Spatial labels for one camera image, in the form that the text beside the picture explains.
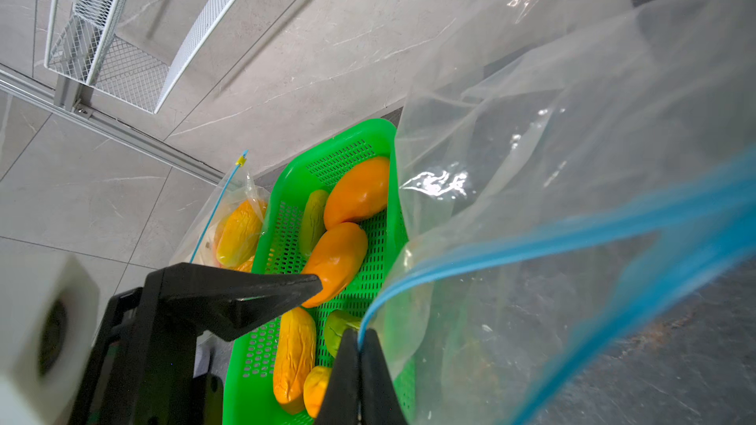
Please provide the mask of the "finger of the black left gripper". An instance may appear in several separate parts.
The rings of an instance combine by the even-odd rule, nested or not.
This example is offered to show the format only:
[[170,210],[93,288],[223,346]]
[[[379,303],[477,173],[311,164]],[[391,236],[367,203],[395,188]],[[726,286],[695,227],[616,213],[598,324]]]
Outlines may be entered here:
[[157,312],[226,342],[300,307],[321,289],[317,275],[254,275],[189,263],[157,270],[145,282]]

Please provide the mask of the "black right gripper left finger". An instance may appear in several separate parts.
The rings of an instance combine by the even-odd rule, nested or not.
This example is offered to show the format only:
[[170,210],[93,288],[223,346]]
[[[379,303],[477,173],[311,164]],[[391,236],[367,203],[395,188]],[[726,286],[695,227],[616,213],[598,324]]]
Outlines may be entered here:
[[346,329],[315,425],[358,425],[360,356],[358,333]]

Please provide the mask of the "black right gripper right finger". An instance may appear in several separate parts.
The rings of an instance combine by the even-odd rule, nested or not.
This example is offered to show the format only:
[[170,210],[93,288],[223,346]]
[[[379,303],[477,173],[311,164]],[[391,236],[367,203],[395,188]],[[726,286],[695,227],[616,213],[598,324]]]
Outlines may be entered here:
[[378,334],[366,331],[359,353],[360,413],[366,425],[407,425]]

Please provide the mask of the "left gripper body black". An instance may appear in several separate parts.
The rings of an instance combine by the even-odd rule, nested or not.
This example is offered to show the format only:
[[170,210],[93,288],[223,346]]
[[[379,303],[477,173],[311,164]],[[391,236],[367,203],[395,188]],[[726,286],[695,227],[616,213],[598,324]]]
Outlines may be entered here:
[[110,298],[69,424],[221,424],[222,380],[194,375],[195,327],[142,287]]

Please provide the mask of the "clear zip-top bag blue zipper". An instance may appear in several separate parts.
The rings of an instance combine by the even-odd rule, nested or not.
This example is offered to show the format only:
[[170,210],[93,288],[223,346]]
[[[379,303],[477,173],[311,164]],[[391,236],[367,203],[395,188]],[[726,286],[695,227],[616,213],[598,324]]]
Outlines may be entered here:
[[270,193],[245,167],[243,153],[193,220],[169,263],[190,263],[250,273]]

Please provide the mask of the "yellow mango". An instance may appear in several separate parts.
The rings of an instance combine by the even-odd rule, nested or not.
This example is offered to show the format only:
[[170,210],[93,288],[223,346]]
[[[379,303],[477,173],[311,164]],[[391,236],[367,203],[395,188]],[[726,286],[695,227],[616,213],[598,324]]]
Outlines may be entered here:
[[304,411],[304,383],[315,366],[316,324],[303,308],[281,316],[273,372],[273,392],[282,409],[292,415]]
[[215,256],[222,268],[237,269],[256,252],[267,202],[249,199],[242,202],[218,226],[215,234]]
[[303,402],[307,414],[315,419],[323,405],[333,369],[316,366],[307,375],[303,386]]

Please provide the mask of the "large orange mango top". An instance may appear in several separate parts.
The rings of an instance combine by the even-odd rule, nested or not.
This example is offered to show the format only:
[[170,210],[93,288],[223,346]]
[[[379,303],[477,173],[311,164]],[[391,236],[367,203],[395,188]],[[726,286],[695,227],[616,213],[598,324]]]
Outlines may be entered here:
[[348,171],[331,191],[324,210],[330,230],[342,222],[363,222],[388,206],[390,159],[374,157]]

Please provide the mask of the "spare clear plastic bag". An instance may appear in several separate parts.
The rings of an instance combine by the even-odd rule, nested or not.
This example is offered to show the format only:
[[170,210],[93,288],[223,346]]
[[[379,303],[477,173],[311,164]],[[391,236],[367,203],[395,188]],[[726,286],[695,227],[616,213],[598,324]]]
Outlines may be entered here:
[[365,328],[409,424],[755,420],[755,0],[467,0]]

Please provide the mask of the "yellow-green mango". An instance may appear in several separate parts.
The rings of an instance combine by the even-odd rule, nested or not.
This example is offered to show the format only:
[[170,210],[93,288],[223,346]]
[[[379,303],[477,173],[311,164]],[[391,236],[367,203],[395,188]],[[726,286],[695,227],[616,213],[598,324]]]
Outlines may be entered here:
[[358,331],[361,319],[344,310],[335,310],[327,318],[323,330],[324,342],[332,357],[338,355],[344,332]]

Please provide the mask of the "green mango small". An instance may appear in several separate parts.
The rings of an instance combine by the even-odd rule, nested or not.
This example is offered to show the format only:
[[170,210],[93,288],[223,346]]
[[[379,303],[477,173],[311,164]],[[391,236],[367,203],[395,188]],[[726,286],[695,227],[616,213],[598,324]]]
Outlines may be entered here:
[[325,206],[329,193],[325,190],[312,192],[305,205],[299,230],[299,251],[303,258],[308,259],[326,228],[324,224]]

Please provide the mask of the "orange-yellow mango back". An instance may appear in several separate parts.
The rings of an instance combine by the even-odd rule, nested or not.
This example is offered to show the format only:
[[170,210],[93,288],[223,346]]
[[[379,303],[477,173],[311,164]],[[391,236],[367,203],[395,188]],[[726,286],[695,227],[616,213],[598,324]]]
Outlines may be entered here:
[[301,306],[318,307],[345,290],[358,274],[367,248],[367,234],[358,224],[343,222],[327,230],[301,271],[301,275],[317,275],[322,289]]

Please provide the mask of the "green plastic basket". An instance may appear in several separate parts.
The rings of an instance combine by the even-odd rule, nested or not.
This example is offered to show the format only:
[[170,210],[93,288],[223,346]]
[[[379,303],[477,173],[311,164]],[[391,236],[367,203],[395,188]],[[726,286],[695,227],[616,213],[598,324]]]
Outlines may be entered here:
[[269,200],[252,273],[270,314],[238,338],[226,424],[356,424],[371,305],[407,240],[395,126],[364,121],[294,159]]

